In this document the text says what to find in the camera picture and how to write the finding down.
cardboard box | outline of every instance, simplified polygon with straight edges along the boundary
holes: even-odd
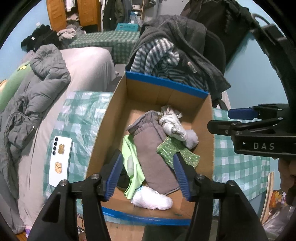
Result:
[[[119,23],[117,24],[117,31],[124,30],[124,31],[132,31],[137,32],[139,29],[138,24],[131,24],[131,23]]]
[[[207,92],[170,80],[126,72],[120,80],[102,120],[93,148],[87,176],[99,172],[104,160],[109,160],[115,149],[121,150],[125,129],[149,110],[160,111],[164,105],[181,111],[185,129],[193,129],[199,139],[194,153],[200,155],[198,173],[212,179],[214,166],[214,135],[207,130],[212,120],[212,104]],[[173,207],[168,210],[149,210],[133,206],[116,189],[113,197],[102,203],[106,215],[124,220],[154,225],[188,225],[194,203],[182,197],[181,191],[169,195]]]

human hand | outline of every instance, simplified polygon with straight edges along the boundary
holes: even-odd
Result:
[[[288,193],[289,188],[294,185],[296,177],[296,160],[286,161],[279,159],[278,170],[281,177],[281,189]]]

blue gripper pad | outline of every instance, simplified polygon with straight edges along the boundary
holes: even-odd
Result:
[[[232,120],[253,120],[258,117],[258,112],[253,108],[230,109],[228,117]]]
[[[183,197],[186,198],[187,201],[189,201],[191,199],[189,182],[177,154],[175,154],[173,157],[173,164],[174,164],[174,171],[175,171],[182,195]]]
[[[117,157],[117,160],[114,163],[114,166],[111,170],[111,173],[106,181],[106,192],[104,198],[108,201],[114,194],[115,187],[117,185],[121,170],[123,168],[123,156],[120,153]]]

wooden cabinet door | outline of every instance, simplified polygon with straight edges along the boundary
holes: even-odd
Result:
[[[52,30],[60,31],[67,26],[65,0],[46,0]]]
[[[98,0],[77,0],[81,26],[98,24]]]

table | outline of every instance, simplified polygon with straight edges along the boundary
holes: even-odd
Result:
[[[112,47],[114,64],[127,64],[131,51],[138,41],[140,32],[107,31],[83,34],[69,48]]]

